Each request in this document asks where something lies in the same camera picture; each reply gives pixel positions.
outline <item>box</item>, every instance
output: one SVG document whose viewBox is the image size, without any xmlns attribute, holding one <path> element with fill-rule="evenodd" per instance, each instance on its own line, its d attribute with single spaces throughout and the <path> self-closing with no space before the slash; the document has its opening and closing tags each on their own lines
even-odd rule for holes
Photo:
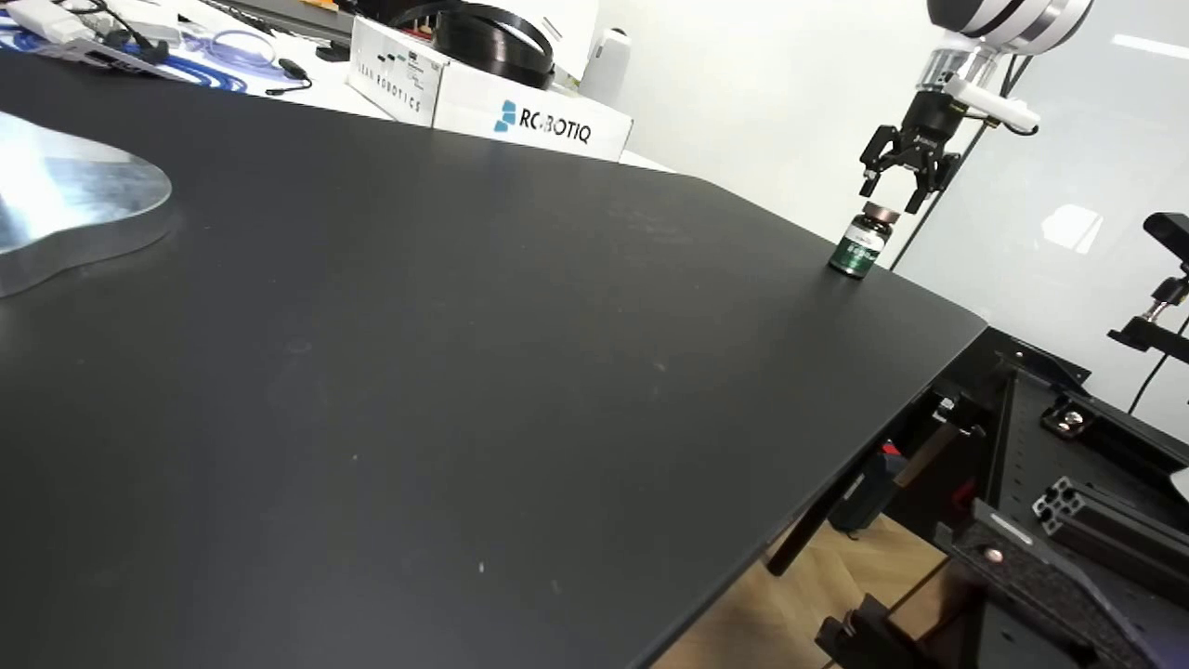
<svg viewBox="0 0 1189 669">
<path fill-rule="evenodd" d="M 431 44 L 356 20 L 351 85 L 414 127 L 622 161 L 633 117 L 466 66 Z"/>
</svg>

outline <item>white wall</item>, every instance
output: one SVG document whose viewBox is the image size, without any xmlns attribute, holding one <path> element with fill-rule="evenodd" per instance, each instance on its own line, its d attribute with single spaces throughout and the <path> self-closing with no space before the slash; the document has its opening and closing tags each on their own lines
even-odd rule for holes
<svg viewBox="0 0 1189 669">
<path fill-rule="evenodd" d="M 635 151 L 824 237 L 851 225 L 860 151 L 898 124 L 935 39 L 924 0 L 603 0 L 603 26 L 635 44 L 613 98 Z"/>
<path fill-rule="evenodd" d="M 1175 49 L 1153 55 L 1118 39 Z M 1100 0 L 1017 92 L 1043 117 L 1040 137 L 982 147 L 903 274 L 1086 366 L 1087 391 L 1127 410 L 1158 356 L 1106 331 L 1175 274 L 1142 225 L 1158 207 L 1189 213 L 1189 5 Z M 1136 417 L 1189 444 L 1189 366 L 1170 362 Z"/>
</svg>

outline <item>black tabletop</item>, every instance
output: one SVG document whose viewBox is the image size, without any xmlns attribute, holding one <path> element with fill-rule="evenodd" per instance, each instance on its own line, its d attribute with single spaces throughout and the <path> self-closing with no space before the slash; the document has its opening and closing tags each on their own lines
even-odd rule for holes
<svg viewBox="0 0 1189 669">
<path fill-rule="evenodd" d="M 10 669 L 643 662 L 982 334 L 695 178 L 7 55 L 0 107 L 180 187 L 0 300 Z"/>
</svg>

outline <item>robotic arm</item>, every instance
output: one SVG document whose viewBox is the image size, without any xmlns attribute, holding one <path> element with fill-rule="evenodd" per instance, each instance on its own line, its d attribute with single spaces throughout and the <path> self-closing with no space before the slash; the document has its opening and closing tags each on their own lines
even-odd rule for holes
<svg viewBox="0 0 1189 669">
<path fill-rule="evenodd" d="M 1040 117 L 1008 101 L 1016 70 L 1003 62 L 1065 44 L 1087 20 L 1092 0 L 929 0 L 933 26 L 948 31 L 933 52 L 919 98 L 898 127 L 881 127 L 862 150 L 862 199 L 832 268 L 862 278 L 891 237 L 903 213 L 919 213 L 961 166 L 948 143 L 961 118 L 986 118 L 1016 133 L 1035 133 Z"/>
</svg>

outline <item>wooden floor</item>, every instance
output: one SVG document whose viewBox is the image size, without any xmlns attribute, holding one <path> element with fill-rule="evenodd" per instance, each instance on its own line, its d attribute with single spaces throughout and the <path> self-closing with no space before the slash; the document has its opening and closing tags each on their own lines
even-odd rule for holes
<svg viewBox="0 0 1189 669">
<path fill-rule="evenodd" d="M 815 647 L 824 617 L 842 617 L 866 596 L 896 605 L 939 567 L 939 552 L 896 521 L 841 536 L 820 529 L 798 562 L 778 580 L 764 567 L 748 568 L 658 669 L 816 669 L 827 659 Z M 935 625 L 939 600 L 913 600 L 896 621 L 908 633 Z"/>
</svg>

